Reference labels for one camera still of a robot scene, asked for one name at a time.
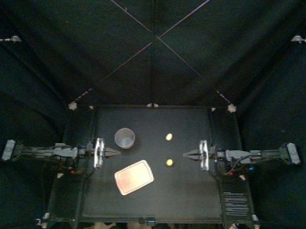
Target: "black wall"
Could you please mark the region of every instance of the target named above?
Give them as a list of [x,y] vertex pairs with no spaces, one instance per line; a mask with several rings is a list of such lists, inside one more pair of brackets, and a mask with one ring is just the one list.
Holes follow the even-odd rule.
[[[21,140],[27,146],[61,141],[67,118],[27,47],[0,43],[0,60],[1,156],[7,140]],[[52,175],[41,162],[0,164],[0,228],[35,228],[33,219],[41,217],[47,206]]]
[[[246,149],[274,149],[294,142],[306,156],[306,45],[291,43],[278,57],[241,114]],[[306,165],[262,165],[253,177],[255,210],[263,228],[305,228]]]

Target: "black platform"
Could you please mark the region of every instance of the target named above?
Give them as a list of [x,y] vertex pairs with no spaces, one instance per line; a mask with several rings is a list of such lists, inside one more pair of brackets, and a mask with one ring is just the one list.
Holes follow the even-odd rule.
[[[131,149],[119,148],[114,141],[115,133],[123,127],[131,128],[136,135]],[[107,147],[122,152],[122,156],[104,159],[103,167],[86,183],[80,221],[86,218],[115,222],[152,217],[159,222],[220,222],[218,184],[210,173],[200,171],[199,162],[186,159],[183,154],[198,149],[200,140],[207,140],[208,144],[219,141],[220,147],[239,148],[235,128],[234,116],[224,109],[214,113],[204,108],[76,110],[65,142],[73,145],[87,142],[92,136],[102,137]],[[166,140],[167,133],[174,135],[170,141]],[[164,164],[167,158],[174,159],[171,167]],[[152,169],[154,182],[122,196],[115,172],[140,160],[146,160]],[[63,216],[64,213],[57,208],[53,215]]]

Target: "black fabric backdrop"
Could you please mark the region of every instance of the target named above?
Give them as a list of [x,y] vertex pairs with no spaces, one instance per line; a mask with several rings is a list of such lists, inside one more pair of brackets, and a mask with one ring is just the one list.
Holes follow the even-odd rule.
[[[227,106],[218,90],[238,106],[245,148],[293,141],[305,156],[306,46],[290,43],[295,34],[306,35],[305,15],[298,0],[3,0],[0,38],[19,35],[23,42],[0,42],[0,148],[7,139],[28,145],[60,141],[75,100]],[[23,214],[25,206],[39,205],[35,189],[25,191],[31,204],[17,203],[17,194],[7,200],[7,185],[16,185],[5,176],[17,183],[32,176],[7,166],[0,226],[40,214],[36,207]],[[305,227],[303,177],[305,166],[257,170],[265,228]],[[31,181],[25,186],[39,189]]]

